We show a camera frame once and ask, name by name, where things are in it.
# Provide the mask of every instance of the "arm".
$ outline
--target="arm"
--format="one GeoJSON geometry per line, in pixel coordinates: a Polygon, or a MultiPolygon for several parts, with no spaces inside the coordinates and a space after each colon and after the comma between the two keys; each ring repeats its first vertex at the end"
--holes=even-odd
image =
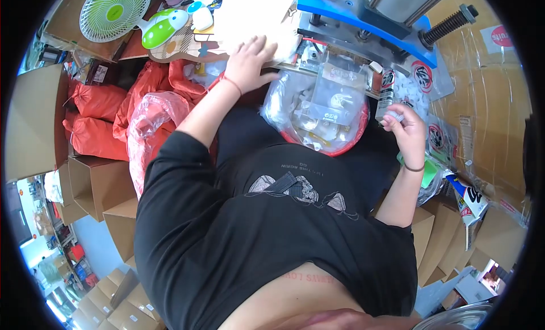
{"type": "Polygon", "coordinates": [[[240,96],[278,78],[276,73],[259,75],[263,63],[270,60],[277,48],[276,43],[263,48],[265,41],[265,36],[255,36],[239,45],[227,62],[225,78],[228,80],[212,88],[176,130],[193,136],[209,148],[220,123],[240,96]]]}
{"type": "Polygon", "coordinates": [[[407,227],[412,224],[416,199],[424,175],[426,125],[414,110],[405,105],[396,103],[388,109],[403,114],[405,126],[402,126],[392,116],[385,115],[382,121],[384,129],[392,131],[396,136],[405,165],[414,170],[421,170],[411,171],[405,165],[401,168],[377,211],[376,219],[386,225],[407,227]]]}

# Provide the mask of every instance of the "wrist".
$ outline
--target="wrist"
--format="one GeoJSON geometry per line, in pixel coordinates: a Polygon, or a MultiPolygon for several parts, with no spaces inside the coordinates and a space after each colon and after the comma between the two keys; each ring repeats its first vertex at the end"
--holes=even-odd
{"type": "Polygon", "coordinates": [[[216,88],[218,91],[221,90],[223,95],[233,99],[235,102],[242,96],[240,89],[234,83],[225,79],[220,80],[219,83],[214,86],[213,90],[216,88]]]}

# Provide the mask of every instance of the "paper label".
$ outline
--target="paper label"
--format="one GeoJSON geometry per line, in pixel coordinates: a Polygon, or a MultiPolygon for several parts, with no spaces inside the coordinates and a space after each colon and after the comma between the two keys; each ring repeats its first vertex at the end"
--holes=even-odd
{"type": "Polygon", "coordinates": [[[326,62],[324,63],[322,77],[347,87],[356,88],[362,92],[367,89],[367,72],[352,72],[326,62]]]}
{"type": "Polygon", "coordinates": [[[473,129],[471,128],[471,116],[460,116],[460,133],[462,134],[462,149],[464,158],[467,158],[466,166],[473,164],[473,129]]]}
{"type": "Polygon", "coordinates": [[[104,81],[104,78],[106,77],[106,72],[108,72],[108,68],[105,66],[99,65],[97,68],[97,71],[95,72],[95,76],[93,76],[93,81],[102,83],[104,81]]]}
{"type": "Polygon", "coordinates": [[[514,50],[513,42],[503,25],[496,25],[481,30],[488,53],[503,53],[514,50]]]}
{"type": "Polygon", "coordinates": [[[393,84],[395,80],[396,73],[392,69],[384,69],[380,94],[378,96],[377,112],[375,114],[375,119],[378,122],[382,121],[382,117],[388,111],[388,106],[393,103],[393,84]]]}

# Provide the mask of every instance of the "plastic packaging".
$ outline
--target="plastic packaging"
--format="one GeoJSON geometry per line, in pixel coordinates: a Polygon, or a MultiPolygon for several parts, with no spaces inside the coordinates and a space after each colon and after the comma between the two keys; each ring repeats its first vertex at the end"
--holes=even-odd
{"type": "Polygon", "coordinates": [[[411,107],[426,124],[428,123],[429,99],[422,92],[419,83],[412,76],[406,77],[399,71],[385,68],[375,114],[378,122],[382,121],[385,114],[393,116],[398,122],[404,119],[403,115],[387,109],[393,103],[411,107]]]}
{"type": "Polygon", "coordinates": [[[51,202],[64,204],[63,194],[60,189],[60,177],[58,170],[45,173],[44,190],[45,197],[51,202]]]}
{"type": "Polygon", "coordinates": [[[208,88],[217,76],[225,71],[226,67],[226,60],[219,60],[212,63],[200,63],[196,66],[194,64],[187,64],[184,66],[184,75],[187,79],[208,88]]]}
{"type": "Polygon", "coordinates": [[[114,122],[116,112],[127,92],[114,85],[83,85],[76,83],[72,98],[83,117],[114,122]]]}
{"type": "Polygon", "coordinates": [[[138,198],[144,189],[144,176],[149,162],[172,133],[161,128],[172,121],[178,126],[194,105],[171,91],[149,93],[142,97],[133,112],[127,133],[129,171],[138,198]]]}
{"type": "Polygon", "coordinates": [[[127,142],[126,130],[135,104],[140,102],[147,93],[154,93],[158,90],[172,91],[172,86],[168,81],[168,64],[149,60],[116,111],[113,122],[113,136],[115,138],[127,142]]]}
{"type": "Polygon", "coordinates": [[[125,143],[113,138],[112,123],[78,115],[73,124],[64,120],[63,125],[72,133],[70,143],[81,155],[129,160],[125,143]]]}
{"type": "Polygon", "coordinates": [[[313,119],[307,115],[308,97],[316,78],[291,71],[278,74],[280,79],[271,82],[260,114],[286,141],[303,144],[329,156],[340,155],[358,142],[369,120],[365,96],[349,126],[313,119]]]}
{"type": "Polygon", "coordinates": [[[320,65],[309,117],[350,126],[361,111],[367,88],[367,66],[326,51],[320,65]]]}

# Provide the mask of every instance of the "screw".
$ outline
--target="screw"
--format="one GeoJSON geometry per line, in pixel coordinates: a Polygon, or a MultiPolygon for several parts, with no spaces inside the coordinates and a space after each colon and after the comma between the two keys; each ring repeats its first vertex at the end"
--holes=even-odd
{"type": "Polygon", "coordinates": [[[467,23],[473,24],[475,22],[475,17],[478,15],[479,12],[477,12],[473,5],[467,7],[462,4],[460,5],[460,10],[458,12],[435,25],[429,31],[418,31],[418,38],[422,44],[431,51],[433,50],[433,44],[436,41],[467,23]]]}
{"type": "Polygon", "coordinates": [[[371,35],[371,32],[367,30],[359,30],[358,34],[356,34],[356,37],[362,42],[366,42],[369,36],[371,35]]]}

